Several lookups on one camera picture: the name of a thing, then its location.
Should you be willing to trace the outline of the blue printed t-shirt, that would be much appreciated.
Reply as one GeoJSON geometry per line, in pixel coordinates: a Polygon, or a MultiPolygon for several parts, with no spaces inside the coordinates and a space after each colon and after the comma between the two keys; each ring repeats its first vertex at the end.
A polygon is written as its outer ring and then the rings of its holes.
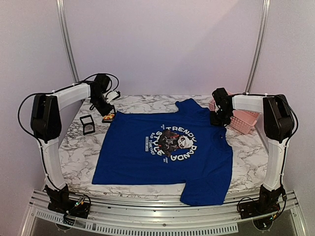
{"type": "Polygon", "coordinates": [[[92,179],[95,185],[184,184],[180,200],[190,206],[221,205],[228,192],[233,150],[226,128],[193,99],[177,111],[117,112],[110,124],[92,179]]]}

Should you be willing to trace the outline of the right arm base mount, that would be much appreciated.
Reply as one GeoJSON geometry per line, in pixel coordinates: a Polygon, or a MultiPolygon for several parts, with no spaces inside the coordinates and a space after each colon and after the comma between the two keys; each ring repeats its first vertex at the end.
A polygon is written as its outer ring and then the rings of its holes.
{"type": "Polygon", "coordinates": [[[250,197],[242,198],[237,204],[237,211],[239,212],[241,219],[252,218],[274,212],[270,217],[273,221],[282,214],[278,198],[267,199],[260,197],[258,200],[254,200],[250,197]]]}

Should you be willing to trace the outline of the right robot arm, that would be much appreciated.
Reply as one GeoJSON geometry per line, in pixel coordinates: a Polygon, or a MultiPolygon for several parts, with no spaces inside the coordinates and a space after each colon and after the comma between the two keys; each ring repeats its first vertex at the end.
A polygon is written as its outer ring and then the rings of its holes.
{"type": "Polygon", "coordinates": [[[266,176],[254,204],[258,214],[265,214],[284,195],[283,173],[291,137],[298,129],[298,119],[283,94],[228,94],[225,88],[212,93],[217,109],[211,112],[214,126],[231,124],[233,111],[256,112],[263,115],[265,136],[268,140],[266,176]]]}

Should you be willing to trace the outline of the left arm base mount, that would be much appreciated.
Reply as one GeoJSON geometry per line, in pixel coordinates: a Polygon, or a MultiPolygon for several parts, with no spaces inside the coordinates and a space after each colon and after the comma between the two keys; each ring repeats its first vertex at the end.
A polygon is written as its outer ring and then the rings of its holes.
{"type": "Polygon", "coordinates": [[[87,197],[79,197],[78,200],[72,200],[68,196],[50,197],[48,209],[64,216],[73,216],[87,219],[90,213],[91,201],[87,197]]]}

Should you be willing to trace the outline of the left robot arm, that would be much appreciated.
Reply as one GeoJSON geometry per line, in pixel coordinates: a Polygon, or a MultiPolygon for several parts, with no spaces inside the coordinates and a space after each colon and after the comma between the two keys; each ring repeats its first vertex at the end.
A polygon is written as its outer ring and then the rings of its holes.
{"type": "Polygon", "coordinates": [[[108,115],[113,107],[106,101],[104,94],[113,84],[112,77],[116,78],[112,74],[97,73],[65,88],[33,95],[32,135],[39,143],[45,182],[49,189],[61,192],[66,187],[59,159],[59,136],[62,130],[60,111],[89,98],[102,117],[108,115]]]}

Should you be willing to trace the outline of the orange yellow flower brooch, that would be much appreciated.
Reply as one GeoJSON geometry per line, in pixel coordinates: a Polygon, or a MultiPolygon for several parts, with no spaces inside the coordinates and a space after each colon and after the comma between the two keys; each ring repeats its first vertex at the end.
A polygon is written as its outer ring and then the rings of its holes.
{"type": "Polygon", "coordinates": [[[109,113],[103,117],[103,120],[113,120],[115,117],[114,113],[109,113]]]}

